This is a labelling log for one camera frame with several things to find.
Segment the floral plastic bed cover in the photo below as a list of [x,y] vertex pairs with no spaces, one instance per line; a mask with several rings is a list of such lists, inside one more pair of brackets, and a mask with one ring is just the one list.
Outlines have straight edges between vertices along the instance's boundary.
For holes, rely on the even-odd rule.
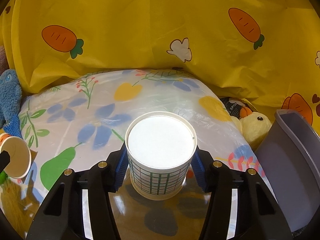
[[[178,70],[97,72],[25,99],[19,119],[33,164],[24,179],[1,181],[1,205],[25,237],[49,188],[67,168],[82,171],[121,148],[129,124],[153,111],[182,116],[195,128],[199,148],[235,170],[264,171],[218,97]],[[122,239],[198,239],[210,195],[187,173],[179,194],[152,201],[129,176],[110,194]]]

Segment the green foam fruit net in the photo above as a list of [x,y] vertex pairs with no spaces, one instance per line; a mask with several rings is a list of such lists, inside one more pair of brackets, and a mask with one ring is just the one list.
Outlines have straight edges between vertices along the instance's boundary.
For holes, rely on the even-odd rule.
[[0,173],[0,185],[3,185],[7,178],[8,175],[4,171],[2,171]]

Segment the blue plush monster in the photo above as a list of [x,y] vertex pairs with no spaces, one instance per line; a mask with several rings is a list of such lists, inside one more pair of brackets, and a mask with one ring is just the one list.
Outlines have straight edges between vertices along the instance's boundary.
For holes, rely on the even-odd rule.
[[22,89],[14,69],[1,74],[1,128],[10,135],[22,138],[18,114]]

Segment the grey plastic trash bin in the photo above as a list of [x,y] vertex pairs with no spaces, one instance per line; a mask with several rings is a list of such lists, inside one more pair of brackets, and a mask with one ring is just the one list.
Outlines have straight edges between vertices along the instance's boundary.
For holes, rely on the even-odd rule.
[[297,112],[280,109],[255,151],[291,231],[319,208],[319,135]]

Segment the black printed package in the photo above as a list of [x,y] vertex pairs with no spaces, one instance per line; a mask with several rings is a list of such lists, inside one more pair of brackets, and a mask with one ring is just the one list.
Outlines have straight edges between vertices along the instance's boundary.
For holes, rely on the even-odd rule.
[[228,113],[240,119],[240,111],[243,107],[249,108],[251,111],[256,111],[255,107],[251,105],[246,99],[238,99],[232,97],[221,97],[220,101],[224,104]]

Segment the grid pattern paper cup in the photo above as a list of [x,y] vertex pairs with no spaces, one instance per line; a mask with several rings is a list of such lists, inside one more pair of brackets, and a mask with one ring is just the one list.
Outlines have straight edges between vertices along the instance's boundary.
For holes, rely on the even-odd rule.
[[197,148],[193,126],[164,111],[145,113],[129,125],[125,147],[133,188],[150,200],[178,194]]

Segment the yellow duck plush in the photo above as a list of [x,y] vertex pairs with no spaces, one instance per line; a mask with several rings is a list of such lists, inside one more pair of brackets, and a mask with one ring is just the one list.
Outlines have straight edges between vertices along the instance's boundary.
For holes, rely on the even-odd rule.
[[231,119],[253,151],[260,146],[272,126],[267,116],[247,106],[232,112]]

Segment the white apple print cup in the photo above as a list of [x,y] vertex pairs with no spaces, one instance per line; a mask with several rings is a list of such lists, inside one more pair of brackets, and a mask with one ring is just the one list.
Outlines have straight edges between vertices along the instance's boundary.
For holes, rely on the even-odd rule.
[[7,152],[10,161],[4,164],[4,172],[11,178],[22,179],[31,167],[31,152],[26,142],[20,137],[1,134],[1,152]]

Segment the purple teddy bear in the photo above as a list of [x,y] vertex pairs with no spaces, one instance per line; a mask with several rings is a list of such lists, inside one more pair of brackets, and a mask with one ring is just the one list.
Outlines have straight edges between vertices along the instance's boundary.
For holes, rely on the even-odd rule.
[[7,61],[5,49],[4,46],[0,46],[0,75],[2,75],[2,73],[7,69],[9,69],[9,64]]

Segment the yellow carrot print curtain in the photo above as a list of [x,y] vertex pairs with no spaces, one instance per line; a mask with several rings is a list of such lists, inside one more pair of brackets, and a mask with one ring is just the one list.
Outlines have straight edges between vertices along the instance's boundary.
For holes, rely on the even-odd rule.
[[36,94],[102,69],[183,68],[319,130],[319,0],[1,0],[1,45]]

